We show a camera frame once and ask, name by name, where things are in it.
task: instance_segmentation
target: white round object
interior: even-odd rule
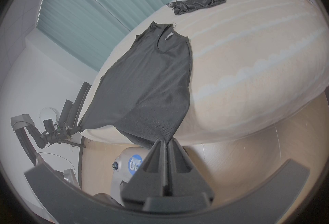
[[[53,120],[54,124],[57,123],[58,121],[57,112],[52,107],[45,107],[41,110],[39,115],[40,123],[43,124],[43,121],[49,118]]]

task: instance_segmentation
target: tiled ceiling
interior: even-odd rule
[[[25,36],[36,25],[41,0],[14,0],[0,25],[0,89],[17,57]]]

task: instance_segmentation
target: mattress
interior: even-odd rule
[[[115,47],[79,120],[100,78],[152,21],[172,23],[190,39],[191,104],[174,135],[182,145],[245,137],[293,114],[329,84],[329,30],[309,0],[227,0],[183,15],[163,6]],[[82,134],[101,142],[130,143],[112,126]]]

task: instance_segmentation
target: neckline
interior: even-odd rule
[[[188,37],[182,36],[182,35],[180,35],[179,33],[177,33],[177,32],[174,30],[174,27],[173,27],[173,25],[172,25],[171,23],[170,23],[170,24],[157,24],[157,23],[153,22],[153,24],[154,24],[157,28],[160,27],[159,25],[164,25],[163,28],[161,29],[160,33],[158,34],[158,37],[157,37],[157,39],[156,39],[156,41],[155,41],[155,44],[154,44],[154,49],[155,49],[158,53],[163,54],[163,53],[167,52],[168,50],[170,50],[171,48],[173,48],[173,47],[176,46],[176,44],[174,44],[173,46],[169,47],[165,52],[163,52],[162,50],[159,49],[159,41],[160,41],[160,38],[162,37],[163,33],[164,33],[168,28],[170,29],[170,31],[171,31],[174,35],[176,35],[176,36],[178,36],[178,37],[181,38],[181,41],[179,41],[178,43],[181,43],[181,42],[183,42],[183,41],[188,40]]]

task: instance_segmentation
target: gray cloth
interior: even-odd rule
[[[169,142],[190,106],[191,68],[188,37],[152,22],[101,78],[81,131],[113,125],[148,149]]]
[[[222,3],[226,0],[187,0],[187,1],[176,1],[167,4],[168,7],[173,8],[172,10],[176,15],[192,12],[200,8],[209,8]]]

